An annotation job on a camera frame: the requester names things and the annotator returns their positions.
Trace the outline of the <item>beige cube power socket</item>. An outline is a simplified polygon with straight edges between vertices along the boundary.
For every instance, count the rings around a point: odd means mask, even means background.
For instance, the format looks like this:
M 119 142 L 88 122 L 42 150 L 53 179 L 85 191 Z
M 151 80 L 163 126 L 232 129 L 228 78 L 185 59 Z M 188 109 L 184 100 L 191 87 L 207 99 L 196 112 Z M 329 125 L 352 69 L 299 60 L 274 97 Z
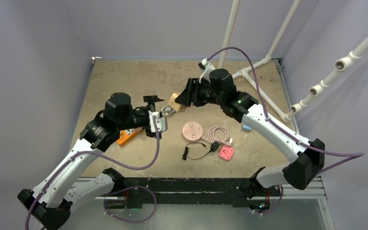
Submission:
M 168 105 L 171 107 L 175 112 L 180 113 L 186 110 L 186 107 L 177 103 L 175 99 L 178 97 L 178 93 L 173 93 L 169 98 Z

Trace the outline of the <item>pink round power socket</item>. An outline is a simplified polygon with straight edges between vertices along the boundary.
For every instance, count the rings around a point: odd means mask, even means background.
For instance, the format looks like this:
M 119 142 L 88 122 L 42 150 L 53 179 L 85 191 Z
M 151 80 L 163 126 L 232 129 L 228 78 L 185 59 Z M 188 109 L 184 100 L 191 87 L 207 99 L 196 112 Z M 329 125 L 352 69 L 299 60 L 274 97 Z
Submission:
M 202 138 L 203 128 L 198 122 L 188 122 L 182 128 L 182 136 L 188 142 L 196 142 Z

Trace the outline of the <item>black power adapter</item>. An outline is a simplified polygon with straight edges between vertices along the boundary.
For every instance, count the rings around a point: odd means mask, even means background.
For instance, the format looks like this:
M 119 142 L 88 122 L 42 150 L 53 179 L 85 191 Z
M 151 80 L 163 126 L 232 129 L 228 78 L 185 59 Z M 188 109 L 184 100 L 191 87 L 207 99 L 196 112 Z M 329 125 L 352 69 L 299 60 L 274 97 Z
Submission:
M 215 141 L 210 145 L 209 152 L 215 152 L 220 146 L 220 143 Z

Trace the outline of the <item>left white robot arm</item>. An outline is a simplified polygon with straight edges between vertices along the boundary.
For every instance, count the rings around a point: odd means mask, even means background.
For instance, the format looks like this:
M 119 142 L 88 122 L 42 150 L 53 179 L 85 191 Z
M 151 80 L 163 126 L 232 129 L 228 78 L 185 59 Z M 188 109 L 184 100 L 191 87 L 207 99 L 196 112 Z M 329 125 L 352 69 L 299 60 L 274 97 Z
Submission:
M 130 189 L 124 177 L 112 168 L 79 187 L 74 184 L 97 158 L 120 138 L 120 132 L 141 128 L 160 141 L 167 130 L 167 120 L 156 111 L 156 95 L 143 98 L 145 105 L 133 108 L 128 94 L 117 92 L 105 102 L 104 109 L 87 123 L 74 146 L 61 163 L 33 189 L 23 189 L 18 199 L 28 209 L 27 219 L 35 218 L 45 230 L 57 230 L 71 214 L 102 195 L 118 196 Z

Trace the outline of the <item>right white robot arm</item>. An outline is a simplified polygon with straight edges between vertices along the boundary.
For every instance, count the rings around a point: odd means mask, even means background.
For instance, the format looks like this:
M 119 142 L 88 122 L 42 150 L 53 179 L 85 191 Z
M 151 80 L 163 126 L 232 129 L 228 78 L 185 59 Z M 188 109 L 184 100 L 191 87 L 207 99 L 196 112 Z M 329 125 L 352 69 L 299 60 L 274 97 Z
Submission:
M 250 189 L 256 195 L 283 184 L 304 190 L 323 168 L 324 143 L 319 139 L 311 141 L 284 124 L 275 124 L 261 103 L 237 90 L 233 77 L 225 69 L 211 71 L 208 80 L 189 78 L 175 102 L 185 107 L 216 104 L 225 115 L 251 127 L 280 150 L 288 161 L 286 164 L 262 167 L 250 178 Z

